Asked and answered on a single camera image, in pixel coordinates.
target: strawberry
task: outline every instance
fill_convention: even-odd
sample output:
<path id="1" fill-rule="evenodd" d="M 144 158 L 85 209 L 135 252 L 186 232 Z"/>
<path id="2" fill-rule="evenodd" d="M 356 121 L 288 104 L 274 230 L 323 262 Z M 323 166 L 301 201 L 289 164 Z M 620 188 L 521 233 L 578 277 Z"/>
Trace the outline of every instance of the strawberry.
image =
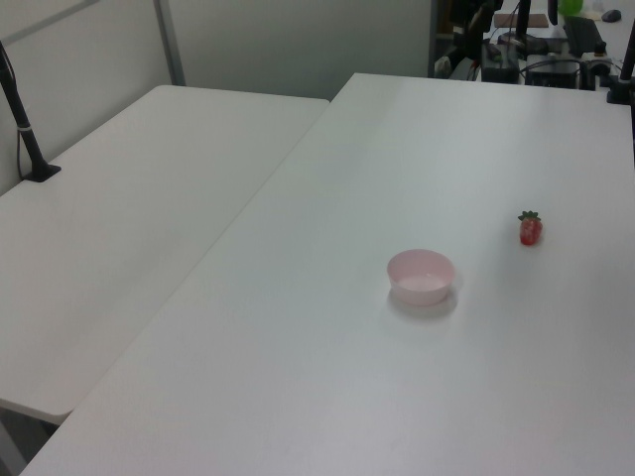
<path id="1" fill-rule="evenodd" d="M 523 214 L 518 219 L 521 221 L 520 242 L 527 246 L 535 245 L 543 231 L 543 223 L 538 217 L 538 212 L 523 211 Z"/>

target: white table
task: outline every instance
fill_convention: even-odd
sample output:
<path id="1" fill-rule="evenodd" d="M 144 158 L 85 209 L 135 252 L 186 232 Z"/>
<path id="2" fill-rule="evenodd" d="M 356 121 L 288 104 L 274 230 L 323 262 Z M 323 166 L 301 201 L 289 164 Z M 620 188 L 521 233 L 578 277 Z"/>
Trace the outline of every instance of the white table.
<path id="1" fill-rule="evenodd" d="M 0 197 L 0 407 L 64 420 L 326 105 L 158 87 Z"/>
<path id="2" fill-rule="evenodd" d="M 630 474 L 630 134 L 583 91 L 356 74 L 24 476 Z M 435 307 L 389 295 L 416 247 L 458 271 Z"/>

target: electronic equipment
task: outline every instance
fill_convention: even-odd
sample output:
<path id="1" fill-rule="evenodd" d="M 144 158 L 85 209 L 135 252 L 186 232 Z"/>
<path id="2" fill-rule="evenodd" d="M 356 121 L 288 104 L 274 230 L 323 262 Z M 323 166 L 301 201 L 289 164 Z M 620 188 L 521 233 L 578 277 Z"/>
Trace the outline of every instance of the electronic equipment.
<path id="1" fill-rule="evenodd" d="M 556 60 L 548 56 L 527 58 L 525 84 L 530 86 L 577 88 L 579 65 L 573 61 Z"/>
<path id="2" fill-rule="evenodd" d="M 500 56 L 494 55 L 487 48 L 482 47 L 480 75 L 483 82 L 518 83 L 518 55 L 513 45 L 498 45 Z"/>
<path id="3" fill-rule="evenodd" d="M 597 44 L 603 42 L 595 22 L 588 18 L 565 17 L 565 32 L 569 41 L 569 53 L 574 57 L 593 53 Z"/>
<path id="4" fill-rule="evenodd" d="M 622 12 L 619 10 L 609 10 L 604 15 L 602 15 L 602 22 L 604 23 L 615 23 L 619 22 L 622 19 Z"/>

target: wall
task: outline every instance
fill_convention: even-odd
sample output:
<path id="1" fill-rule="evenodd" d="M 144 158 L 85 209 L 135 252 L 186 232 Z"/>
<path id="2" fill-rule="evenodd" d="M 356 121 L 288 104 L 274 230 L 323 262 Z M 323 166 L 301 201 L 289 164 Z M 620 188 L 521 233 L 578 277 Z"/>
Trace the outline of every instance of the wall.
<path id="1" fill-rule="evenodd" d="M 100 0 L 6 50 L 47 160 L 154 86 L 170 83 L 150 0 Z M 18 182 L 15 134 L 13 116 L 2 95 L 0 194 Z M 28 159 L 22 163 L 27 171 Z"/>
<path id="2" fill-rule="evenodd" d="M 330 100 L 357 71 L 429 70 L 432 0 L 163 3 L 188 86 Z"/>

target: bowl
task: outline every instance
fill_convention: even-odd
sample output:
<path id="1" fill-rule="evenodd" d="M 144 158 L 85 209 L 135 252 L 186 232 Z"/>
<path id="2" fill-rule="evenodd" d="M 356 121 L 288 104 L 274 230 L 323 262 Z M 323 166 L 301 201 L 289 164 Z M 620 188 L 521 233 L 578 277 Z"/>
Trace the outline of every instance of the bowl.
<path id="1" fill-rule="evenodd" d="M 454 266 L 441 253 L 408 250 L 388 263 L 394 296 L 412 305 L 432 305 L 445 299 L 454 280 Z"/>

